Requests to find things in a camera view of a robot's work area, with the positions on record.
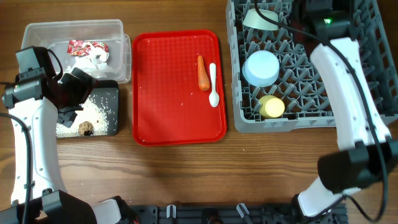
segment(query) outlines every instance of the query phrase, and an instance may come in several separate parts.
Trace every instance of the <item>dish rack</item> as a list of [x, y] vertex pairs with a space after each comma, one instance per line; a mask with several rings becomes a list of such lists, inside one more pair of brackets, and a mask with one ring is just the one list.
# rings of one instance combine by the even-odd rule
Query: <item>dish rack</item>
[[[356, 6], [355, 29], [364, 74], [382, 120], [390, 124], [398, 119], [398, 79], [377, 1], [358, 1]], [[259, 7], [275, 11], [279, 22], [287, 24], [292, 0], [263, 0]], [[252, 8], [253, 0], [228, 0], [226, 7], [235, 128], [241, 133], [269, 133], [335, 127], [322, 79], [303, 45], [294, 43], [293, 34], [284, 28], [266, 31], [243, 26]], [[258, 50], [272, 52], [280, 62], [278, 80], [265, 88], [250, 85], [241, 72], [244, 61]], [[258, 99], [264, 95], [274, 95], [285, 103], [281, 118], [265, 119], [258, 113]]]

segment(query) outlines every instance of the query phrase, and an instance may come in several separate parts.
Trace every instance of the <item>white bowl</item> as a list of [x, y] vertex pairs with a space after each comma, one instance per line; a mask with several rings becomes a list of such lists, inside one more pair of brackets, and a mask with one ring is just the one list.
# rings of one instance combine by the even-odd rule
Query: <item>white bowl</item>
[[279, 60], [271, 52], [254, 52], [243, 64], [243, 76], [252, 85], [266, 87], [275, 83], [279, 76]]
[[[269, 19], [278, 22], [278, 14], [260, 9], [260, 12]], [[260, 30], [277, 30], [278, 26], [261, 18], [255, 9], [250, 9], [243, 20], [243, 25]]]

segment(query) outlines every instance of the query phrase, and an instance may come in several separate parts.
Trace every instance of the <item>orange carrot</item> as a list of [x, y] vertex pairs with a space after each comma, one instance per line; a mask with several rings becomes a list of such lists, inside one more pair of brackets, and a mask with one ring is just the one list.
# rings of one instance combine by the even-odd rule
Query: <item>orange carrot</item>
[[206, 91], [210, 88], [209, 78], [207, 77], [207, 73], [205, 70], [205, 63], [201, 55], [199, 55], [198, 57], [198, 80], [199, 88], [201, 90]]

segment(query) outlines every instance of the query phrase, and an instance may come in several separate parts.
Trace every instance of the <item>plastic spoon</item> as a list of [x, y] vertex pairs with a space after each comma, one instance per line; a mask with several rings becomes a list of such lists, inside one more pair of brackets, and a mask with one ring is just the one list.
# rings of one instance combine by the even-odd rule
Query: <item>plastic spoon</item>
[[216, 64], [211, 63], [210, 64], [210, 79], [211, 79], [211, 93], [209, 96], [210, 100], [210, 105], [212, 107], [218, 106], [218, 103], [220, 102], [220, 96], [218, 96], [216, 92]]

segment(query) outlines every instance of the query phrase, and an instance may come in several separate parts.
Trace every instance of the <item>cable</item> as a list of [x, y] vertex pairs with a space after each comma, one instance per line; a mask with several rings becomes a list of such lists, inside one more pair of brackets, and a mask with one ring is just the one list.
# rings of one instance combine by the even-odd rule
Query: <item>cable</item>
[[[267, 21], [267, 22], [269, 22], [269, 23], [271, 23], [271, 24], [273, 24], [273, 25], [277, 25], [277, 26], [279, 26], [279, 27], [283, 27], [283, 28], [288, 29], [288, 30], [290, 30], [290, 31], [297, 32], [297, 33], [300, 33], [300, 34], [304, 34], [304, 35], [306, 35], [306, 36], [308, 36], [308, 37], [311, 37], [311, 38], [313, 38], [313, 39], [319, 41], [321, 44], [323, 44], [323, 45], [325, 45], [325, 46], [331, 48], [332, 51], [334, 51], [334, 52], [339, 56], [339, 58], [344, 62], [344, 64], [347, 66], [348, 71], [349, 71], [350, 74], [352, 75], [353, 80], [354, 80], [354, 82], [355, 82], [355, 84], [356, 84], [356, 86], [357, 86], [357, 88], [358, 88], [359, 95], [361, 96], [361, 99], [362, 99], [362, 102], [363, 102], [363, 106], [364, 106], [364, 110], [365, 110], [365, 113], [366, 113], [366, 117], [367, 117], [367, 119], [368, 119], [369, 130], [370, 130], [370, 132], [371, 132], [372, 138], [373, 138], [374, 143], [375, 143], [375, 145], [376, 145], [377, 153], [378, 153], [378, 155], [379, 155], [379, 160], [380, 160], [381, 170], [382, 170], [382, 184], [383, 184], [383, 190], [382, 190], [382, 201], [381, 201], [379, 213], [378, 213], [378, 215], [377, 215], [377, 217], [376, 217], [375, 219], [370, 218], [370, 217], [364, 212], [364, 210], [361, 208], [361, 206], [359, 206], [359, 203], [358, 203], [357, 201], [355, 201], [355, 199], [354, 199], [353, 197], [351, 197], [351, 196], [349, 196], [349, 195], [344, 195], [344, 196], [342, 196], [339, 200], [342, 201], [342, 200], [345, 199], [345, 198], [348, 198], [348, 199], [352, 200], [353, 203], [355, 204], [355, 206], [357, 207], [357, 209], [362, 213], [362, 215], [365, 217], [365, 219], [366, 219], [367, 221], [369, 221], [369, 222], [378, 222], [378, 221], [381, 219], [381, 217], [383, 216], [383, 214], [384, 214], [384, 211], [385, 211], [386, 206], [387, 206], [387, 201], [388, 201], [388, 176], [387, 176], [387, 168], [386, 168], [386, 162], [385, 162], [385, 160], [384, 160], [383, 153], [382, 153], [382, 151], [381, 151], [380, 142], [379, 142], [379, 140], [378, 140], [378, 138], [377, 138], [375, 126], [373, 125], [373, 120], [372, 120], [371, 112], [370, 112], [370, 110], [369, 110], [368, 101], [366, 100], [364, 91], [363, 91], [362, 86], [361, 86], [361, 82], [359, 81], [358, 76], [356, 75], [355, 69], [354, 69], [354, 68], [351, 66], [351, 64], [348, 62], [348, 59], [347, 59], [335, 46], [333, 46], [329, 40], [323, 40], [323, 39], [321, 39], [320, 37], [318, 37], [318, 36], [316, 36], [316, 35], [313, 35], [313, 34], [311, 34], [311, 33], [309, 33], [309, 32], [305, 32], [305, 31], [303, 31], [303, 30], [299, 30], [299, 29], [293, 28], [293, 27], [291, 27], [291, 26], [287, 26], [287, 25], [285, 25], [285, 24], [283, 24], [283, 23], [280, 23], [280, 22], [275, 22], [275, 21], [273, 21], [272, 19], [267, 18], [267, 17], [264, 16], [264, 15], [261, 13], [261, 11], [259, 10], [257, 0], [254, 1], [254, 7], [255, 7], [255, 9], [256, 9], [256, 12], [259, 14], [259, 16], [260, 16], [261, 18], [263, 18], [265, 21]], [[326, 208], [325, 210], [326, 210], [326, 211], [329, 211], [329, 209], [331, 209], [331, 208], [333, 208], [333, 207], [330, 206], [330, 207]]]
[[14, 121], [16, 121], [21, 127], [22, 130], [25, 134], [25, 140], [26, 140], [26, 198], [25, 198], [25, 207], [24, 207], [24, 214], [22, 216], [22, 223], [23, 224], [28, 224], [28, 218], [29, 218], [29, 202], [30, 202], [30, 189], [32, 188], [31, 183], [32, 183], [32, 145], [30, 141], [30, 135], [29, 135], [29, 129], [27, 128], [26, 124], [21, 121], [19, 118], [16, 116], [13, 116], [11, 114], [6, 114], [6, 113], [0, 113], [0, 117], [5, 117], [5, 118], [11, 118]]
[[55, 57], [55, 59], [57, 60], [59, 66], [60, 66], [60, 73], [59, 73], [58, 75], [56, 75], [56, 76], [53, 77], [53, 79], [54, 79], [55, 81], [59, 81], [59, 80], [62, 78], [62, 75], [63, 75], [63, 70], [62, 70], [61, 62], [59, 61], [58, 57], [55, 55], [54, 51], [52, 51], [52, 50], [50, 50], [50, 49], [47, 49], [47, 50], [48, 50], [48, 52], [50, 52], [50, 53]]

